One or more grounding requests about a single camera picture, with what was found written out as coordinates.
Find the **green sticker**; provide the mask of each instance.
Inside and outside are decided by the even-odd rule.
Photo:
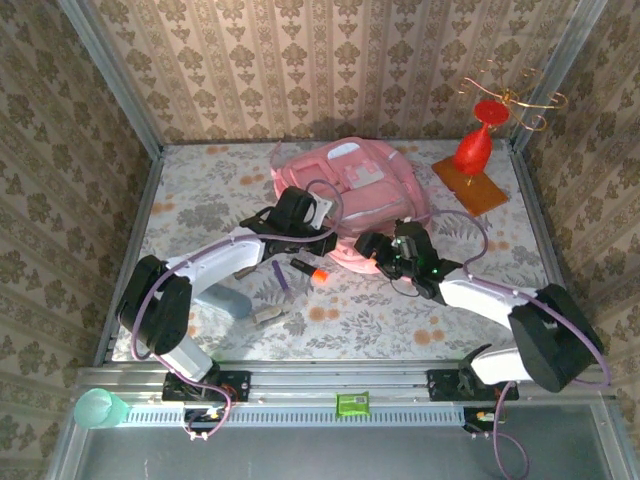
[[[336,395],[336,415],[371,415],[369,411],[369,392]]]

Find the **wall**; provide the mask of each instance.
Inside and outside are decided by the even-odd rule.
[[[163,143],[456,138],[463,74],[544,67],[577,0],[87,0]]]
[[[0,2],[0,479],[45,472],[148,166],[56,2]]]
[[[640,449],[640,2],[610,1],[528,146],[570,286],[607,344]]]

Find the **pink backpack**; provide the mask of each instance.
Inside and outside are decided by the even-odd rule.
[[[338,227],[338,244],[329,254],[357,273],[378,273],[375,262],[358,254],[353,246],[364,232],[390,234],[396,219],[420,217],[429,205],[411,164],[397,150],[380,140],[349,137],[306,152],[271,170],[276,195],[294,185],[305,188],[318,178],[331,182],[342,195],[344,213]],[[328,187],[311,190],[332,198]]]

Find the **wooden base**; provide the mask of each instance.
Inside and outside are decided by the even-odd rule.
[[[508,200],[504,192],[484,172],[474,175],[469,184],[469,175],[455,169],[453,157],[445,158],[431,168],[474,217],[493,210]]]

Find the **green cup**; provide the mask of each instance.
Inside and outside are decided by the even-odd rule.
[[[122,423],[129,413],[129,405],[117,395],[102,388],[94,388],[76,402],[73,417],[82,428],[110,428]]]

